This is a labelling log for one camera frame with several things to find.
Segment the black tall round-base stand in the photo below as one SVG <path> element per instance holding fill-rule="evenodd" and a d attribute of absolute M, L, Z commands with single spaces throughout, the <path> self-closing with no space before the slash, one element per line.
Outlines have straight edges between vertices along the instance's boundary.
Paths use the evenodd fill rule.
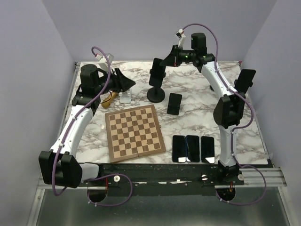
<path fill-rule="evenodd" d="M 160 88 L 151 86 L 147 92 L 147 99 L 152 103 L 160 103 L 165 99 L 165 92 Z"/>

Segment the phone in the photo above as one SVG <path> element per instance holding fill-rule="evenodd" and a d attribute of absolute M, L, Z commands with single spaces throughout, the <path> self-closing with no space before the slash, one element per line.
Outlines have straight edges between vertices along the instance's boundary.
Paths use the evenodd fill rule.
<path fill-rule="evenodd" d="M 208 136 L 201 137 L 201 161 L 203 163 L 215 163 L 214 138 Z"/>
<path fill-rule="evenodd" d="M 176 163 L 186 162 L 186 137 L 174 135 L 172 141 L 172 161 Z"/>
<path fill-rule="evenodd" d="M 200 141 L 199 136 L 186 136 L 187 160 L 189 162 L 200 162 Z"/>
<path fill-rule="evenodd" d="M 152 68 L 150 69 L 150 80 L 149 85 L 160 88 L 165 77 L 166 67 L 161 65 L 163 60 L 154 58 Z"/>

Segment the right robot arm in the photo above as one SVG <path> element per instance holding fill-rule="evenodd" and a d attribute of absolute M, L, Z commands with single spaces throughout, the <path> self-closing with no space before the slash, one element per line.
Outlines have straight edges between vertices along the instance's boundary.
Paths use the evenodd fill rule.
<path fill-rule="evenodd" d="M 236 90 L 222 74 L 217 64 L 217 55 L 209 54 L 204 33 L 191 35 L 191 49 L 183 49 L 185 34 L 182 29 L 176 32 L 179 42 L 172 46 L 170 54 L 161 62 L 162 66 L 179 67 L 182 63 L 193 64 L 207 79 L 215 94 L 218 103 L 213 117 L 219 126 L 221 153 L 218 161 L 216 178 L 223 185 L 233 180 L 239 174 L 237 163 L 237 132 L 234 130 L 240 124 L 243 116 L 244 101 L 235 95 Z"/>

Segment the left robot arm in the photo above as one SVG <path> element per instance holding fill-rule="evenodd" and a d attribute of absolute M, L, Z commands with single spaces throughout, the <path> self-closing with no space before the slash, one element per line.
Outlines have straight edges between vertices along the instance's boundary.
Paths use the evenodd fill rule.
<path fill-rule="evenodd" d="M 135 85 L 119 68 L 101 69 L 87 64 L 80 69 L 80 86 L 71 102 L 71 114 L 62 133 L 49 151 L 39 155 L 45 184 L 76 188 L 82 181 L 94 186 L 104 182 L 104 174 L 96 163 L 78 163 L 76 153 L 87 125 L 101 102 L 100 95 L 109 91 L 125 92 Z"/>

